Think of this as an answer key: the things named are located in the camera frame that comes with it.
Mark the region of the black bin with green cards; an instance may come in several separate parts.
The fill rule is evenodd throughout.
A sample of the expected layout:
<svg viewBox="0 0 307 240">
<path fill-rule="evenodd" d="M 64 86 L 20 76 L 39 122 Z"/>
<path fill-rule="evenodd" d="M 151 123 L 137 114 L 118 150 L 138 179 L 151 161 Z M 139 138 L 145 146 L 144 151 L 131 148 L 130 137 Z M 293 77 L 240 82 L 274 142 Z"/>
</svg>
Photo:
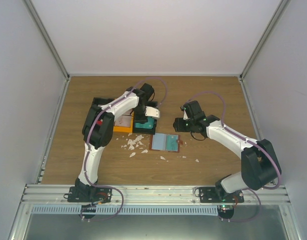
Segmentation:
<svg viewBox="0 0 307 240">
<path fill-rule="evenodd" d="M 146 106 L 158 109 L 158 102 L 148 101 Z M 133 133 L 154 135 L 156 133 L 156 127 L 157 127 L 157 119 L 154 119 L 152 117 L 147 117 L 147 122 L 144 124 L 136 123 L 133 121 Z"/>
</svg>

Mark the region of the green credit card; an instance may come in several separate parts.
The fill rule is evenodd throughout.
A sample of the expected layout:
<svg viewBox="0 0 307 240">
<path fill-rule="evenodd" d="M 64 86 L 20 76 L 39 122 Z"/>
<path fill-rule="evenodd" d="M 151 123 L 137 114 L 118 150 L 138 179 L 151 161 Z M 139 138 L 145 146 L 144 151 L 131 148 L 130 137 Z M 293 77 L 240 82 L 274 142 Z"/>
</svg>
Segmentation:
<svg viewBox="0 0 307 240">
<path fill-rule="evenodd" d="M 179 151 L 179 135 L 168 134 L 166 136 L 165 149 L 168 152 L 178 152 Z"/>
</svg>

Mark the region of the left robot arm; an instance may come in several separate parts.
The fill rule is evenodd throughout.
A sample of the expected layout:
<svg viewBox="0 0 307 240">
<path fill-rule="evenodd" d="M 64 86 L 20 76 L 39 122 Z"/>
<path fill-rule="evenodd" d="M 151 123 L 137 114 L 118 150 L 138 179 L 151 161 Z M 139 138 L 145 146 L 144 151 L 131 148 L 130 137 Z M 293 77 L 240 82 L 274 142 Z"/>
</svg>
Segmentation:
<svg viewBox="0 0 307 240">
<path fill-rule="evenodd" d="M 141 121 L 146 117 L 156 119 L 160 117 L 159 110 L 148 105 L 154 93 L 154 88 L 145 83 L 141 88 L 128 88 L 121 96 L 105 104 L 91 105 L 82 128 L 84 160 L 81 172 L 75 181 L 76 191 L 85 202 L 91 202 L 96 198 L 101 156 L 112 140 L 116 120 L 130 110 L 140 115 Z"/>
</svg>

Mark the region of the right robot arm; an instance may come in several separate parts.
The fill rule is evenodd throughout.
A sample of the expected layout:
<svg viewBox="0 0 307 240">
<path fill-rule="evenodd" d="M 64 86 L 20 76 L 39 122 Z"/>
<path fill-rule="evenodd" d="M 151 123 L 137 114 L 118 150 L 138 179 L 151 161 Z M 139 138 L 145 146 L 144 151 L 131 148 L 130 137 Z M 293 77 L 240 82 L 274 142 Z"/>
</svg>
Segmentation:
<svg viewBox="0 0 307 240">
<path fill-rule="evenodd" d="M 186 102 L 180 109 L 183 117 L 176 118 L 173 123 L 176 132 L 200 134 L 223 145 L 240 159 L 239 172 L 215 183 L 215 198 L 219 202 L 227 202 L 237 191 L 257 191 L 273 180 L 281 180 L 282 170 L 269 140 L 249 138 L 225 125 L 220 118 L 205 115 L 196 100 Z"/>
</svg>

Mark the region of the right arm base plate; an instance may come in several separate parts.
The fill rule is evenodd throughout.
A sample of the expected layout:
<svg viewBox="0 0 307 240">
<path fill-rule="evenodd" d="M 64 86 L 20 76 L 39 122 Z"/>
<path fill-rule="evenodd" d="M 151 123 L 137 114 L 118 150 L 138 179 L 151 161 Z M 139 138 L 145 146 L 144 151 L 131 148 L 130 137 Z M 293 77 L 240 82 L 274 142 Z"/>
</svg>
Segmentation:
<svg viewBox="0 0 307 240">
<path fill-rule="evenodd" d="M 201 203 L 214 204 L 235 204 L 243 203 L 244 195 L 241 190 L 233 193 L 218 191 L 215 186 L 199 186 L 193 190 L 195 197 L 199 198 Z"/>
</svg>

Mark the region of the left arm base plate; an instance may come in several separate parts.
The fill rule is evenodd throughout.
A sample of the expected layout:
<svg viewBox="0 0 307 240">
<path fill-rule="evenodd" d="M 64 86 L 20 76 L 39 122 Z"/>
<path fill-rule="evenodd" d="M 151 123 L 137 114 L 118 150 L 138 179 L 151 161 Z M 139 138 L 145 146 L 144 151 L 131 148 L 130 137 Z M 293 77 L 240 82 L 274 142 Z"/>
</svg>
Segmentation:
<svg viewBox="0 0 307 240">
<path fill-rule="evenodd" d="M 63 197 L 69 203 L 105 204 L 111 202 L 112 189 L 93 186 L 87 186 L 86 188 L 72 186 Z"/>
</svg>

